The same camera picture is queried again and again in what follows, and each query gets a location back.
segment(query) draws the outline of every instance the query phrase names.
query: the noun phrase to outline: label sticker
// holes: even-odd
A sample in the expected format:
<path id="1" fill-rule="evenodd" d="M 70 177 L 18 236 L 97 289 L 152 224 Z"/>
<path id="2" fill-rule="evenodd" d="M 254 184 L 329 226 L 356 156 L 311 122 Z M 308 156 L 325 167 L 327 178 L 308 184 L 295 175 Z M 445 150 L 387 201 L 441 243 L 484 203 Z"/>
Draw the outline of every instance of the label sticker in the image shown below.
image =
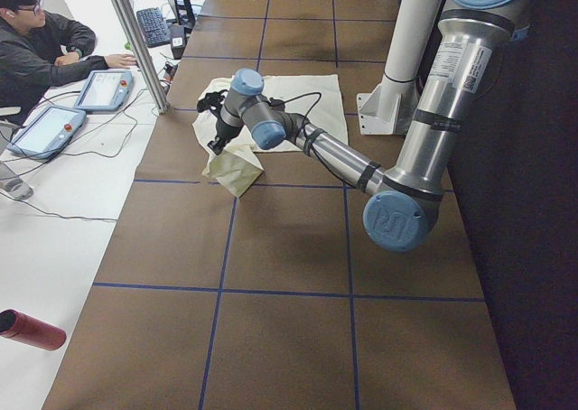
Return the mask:
<path id="1" fill-rule="evenodd" d="M 433 76 L 433 79 L 453 82 L 465 49 L 464 42 L 442 42 L 433 60 L 430 76 Z"/>
<path id="2" fill-rule="evenodd" d="M 442 42 L 433 60 L 430 77 L 456 89 L 475 94 L 492 50 L 473 42 Z"/>
<path id="3" fill-rule="evenodd" d="M 464 68 L 467 68 L 467 70 L 461 75 L 460 83 L 454 83 L 453 86 L 475 94 L 481 82 L 481 77 L 488 66 L 491 50 L 470 42 L 466 52 L 467 56 L 463 58 L 463 63 L 465 64 Z"/>

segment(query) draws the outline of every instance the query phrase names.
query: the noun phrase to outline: red cylinder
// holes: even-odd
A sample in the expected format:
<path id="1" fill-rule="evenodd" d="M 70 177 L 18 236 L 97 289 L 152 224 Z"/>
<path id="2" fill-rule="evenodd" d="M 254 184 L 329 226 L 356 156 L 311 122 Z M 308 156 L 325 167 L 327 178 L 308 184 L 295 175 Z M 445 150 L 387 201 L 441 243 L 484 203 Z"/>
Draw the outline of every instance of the red cylinder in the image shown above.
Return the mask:
<path id="1" fill-rule="evenodd" d="M 0 312 L 0 336 L 49 351 L 66 341 L 64 330 L 14 309 Z"/>

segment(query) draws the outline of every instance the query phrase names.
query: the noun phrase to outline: glasses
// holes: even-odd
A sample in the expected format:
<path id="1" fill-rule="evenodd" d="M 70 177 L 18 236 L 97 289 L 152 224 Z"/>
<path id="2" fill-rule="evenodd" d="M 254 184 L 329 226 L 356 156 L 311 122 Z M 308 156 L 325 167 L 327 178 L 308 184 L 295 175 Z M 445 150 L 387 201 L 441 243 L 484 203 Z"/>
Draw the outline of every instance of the glasses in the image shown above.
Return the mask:
<path id="1" fill-rule="evenodd" d="M 36 5 L 31 7 L 31 8 L 20 7 L 18 9 L 22 10 L 22 11 L 32 11 L 34 13 L 34 15 L 38 15 L 40 13 L 40 10 L 42 10 L 43 8 L 44 8 L 44 0 L 38 0 Z"/>

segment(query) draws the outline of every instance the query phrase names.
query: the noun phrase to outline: man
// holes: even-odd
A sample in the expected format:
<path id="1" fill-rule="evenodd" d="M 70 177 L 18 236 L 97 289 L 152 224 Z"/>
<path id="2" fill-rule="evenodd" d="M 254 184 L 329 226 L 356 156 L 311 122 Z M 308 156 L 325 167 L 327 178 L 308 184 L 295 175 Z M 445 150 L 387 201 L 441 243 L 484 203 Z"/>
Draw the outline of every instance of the man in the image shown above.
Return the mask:
<path id="1" fill-rule="evenodd" d="M 42 0 L 0 0 L 0 107 L 22 108 L 20 114 L 7 117 L 19 126 L 49 87 L 83 80 L 93 70 L 136 65 L 129 54 L 80 61 L 94 50 L 95 34 L 42 6 Z"/>

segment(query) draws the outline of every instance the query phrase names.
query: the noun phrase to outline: black jacket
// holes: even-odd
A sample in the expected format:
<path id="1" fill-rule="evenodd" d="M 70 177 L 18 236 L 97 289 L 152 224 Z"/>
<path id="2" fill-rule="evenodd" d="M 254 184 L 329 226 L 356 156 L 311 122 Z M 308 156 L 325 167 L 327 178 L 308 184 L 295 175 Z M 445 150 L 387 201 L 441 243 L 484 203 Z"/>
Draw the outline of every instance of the black jacket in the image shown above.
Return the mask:
<path id="1" fill-rule="evenodd" d="M 20 114 L 8 120 L 22 125 L 50 87 L 83 80 L 93 70 L 106 70 L 102 56 L 57 67 L 54 61 L 67 50 L 80 49 L 84 56 L 94 50 L 96 36 L 90 28 L 66 17 L 48 13 L 46 24 L 22 36 L 0 18 L 0 107 L 19 106 Z"/>

